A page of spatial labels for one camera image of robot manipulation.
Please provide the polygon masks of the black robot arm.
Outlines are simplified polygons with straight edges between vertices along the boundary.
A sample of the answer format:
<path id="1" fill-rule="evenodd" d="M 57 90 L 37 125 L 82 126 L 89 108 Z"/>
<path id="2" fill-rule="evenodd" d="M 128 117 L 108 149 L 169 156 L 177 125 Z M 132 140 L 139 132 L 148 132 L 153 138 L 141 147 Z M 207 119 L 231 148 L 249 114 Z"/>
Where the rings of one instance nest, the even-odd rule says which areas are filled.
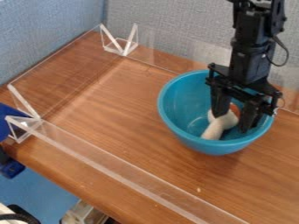
<path id="1" fill-rule="evenodd" d="M 275 49 L 283 43 L 277 34 L 284 31 L 285 0 L 228 0 L 233 4 L 231 58 L 227 66 L 208 64 L 211 113 L 224 116 L 229 103 L 243 103 L 237 122 L 245 133 L 257 126 L 264 115 L 272 116 L 283 93 L 269 84 L 267 77 Z"/>

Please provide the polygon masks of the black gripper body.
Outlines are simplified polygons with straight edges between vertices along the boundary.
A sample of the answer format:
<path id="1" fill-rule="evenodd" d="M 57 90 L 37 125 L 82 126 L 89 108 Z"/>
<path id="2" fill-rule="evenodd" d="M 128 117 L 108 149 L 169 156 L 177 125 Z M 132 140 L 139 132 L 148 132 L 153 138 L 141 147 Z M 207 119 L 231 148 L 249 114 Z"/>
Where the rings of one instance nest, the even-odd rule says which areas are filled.
<path id="1" fill-rule="evenodd" d="M 268 82 L 269 68 L 273 65 L 276 41 L 269 39 L 261 45 L 249 45 L 231 41 L 232 53 L 228 66 L 209 63 L 207 85 L 209 94 L 212 87 L 225 88 L 231 100 L 240 102 L 264 99 L 264 111 L 272 115 L 276 110 L 281 92 Z"/>

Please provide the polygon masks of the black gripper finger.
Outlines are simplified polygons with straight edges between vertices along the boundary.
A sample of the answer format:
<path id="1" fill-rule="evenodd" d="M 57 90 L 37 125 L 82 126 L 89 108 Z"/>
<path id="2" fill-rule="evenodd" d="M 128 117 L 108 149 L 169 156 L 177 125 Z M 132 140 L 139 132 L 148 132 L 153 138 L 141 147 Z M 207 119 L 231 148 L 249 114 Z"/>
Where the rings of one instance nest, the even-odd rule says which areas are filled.
<path id="1" fill-rule="evenodd" d="M 265 105 L 267 101 L 264 99 L 244 102 L 237 124 L 237 129 L 241 133 L 247 133 L 257 126 L 261 117 L 267 114 L 264 111 Z"/>
<path id="2" fill-rule="evenodd" d="M 215 118 L 224 116 L 229 111 L 231 95 L 225 88 L 211 88 L 211 112 Z"/>

